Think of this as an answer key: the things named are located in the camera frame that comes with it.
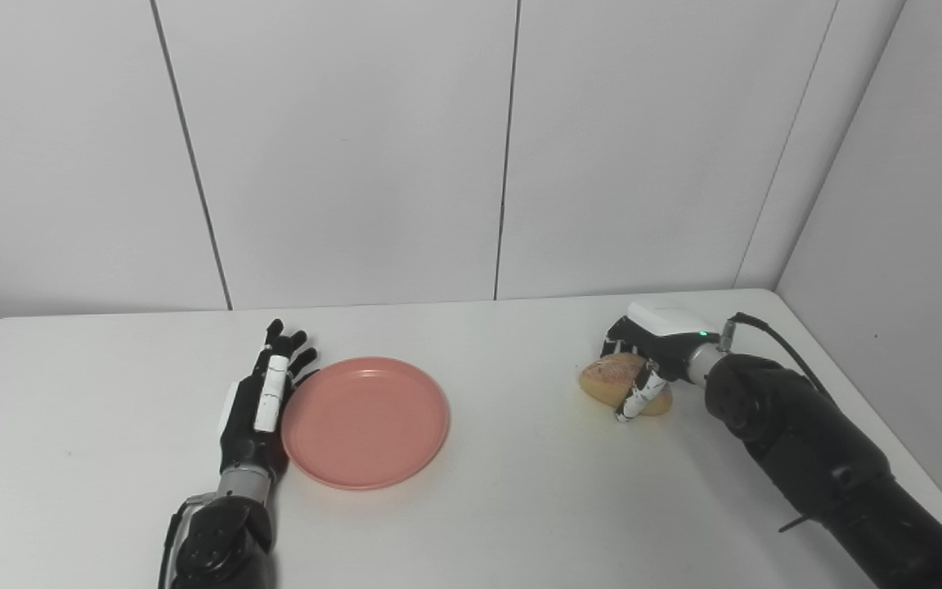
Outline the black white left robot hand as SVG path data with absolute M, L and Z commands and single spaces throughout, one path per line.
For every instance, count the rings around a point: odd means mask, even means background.
M 239 381 L 220 435 L 220 472 L 232 467 L 264 470 L 272 482 L 285 472 L 288 458 L 280 423 L 295 390 L 318 358 L 303 330 L 285 333 L 280 318 L 267 326 L 264 344 L 251 372 Z

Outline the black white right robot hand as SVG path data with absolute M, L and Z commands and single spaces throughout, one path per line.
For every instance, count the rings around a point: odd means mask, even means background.
M 659 299 L 633 302 L 607 331 L 600 354 L 626 352 L 644 359 L 614 411 L 617 420 L 638 417 L 667 384 L 684 381 L 706 388 L 711 369 L 729 354 L 733 333 L 733 327 L 713 328 L 688 310 Z

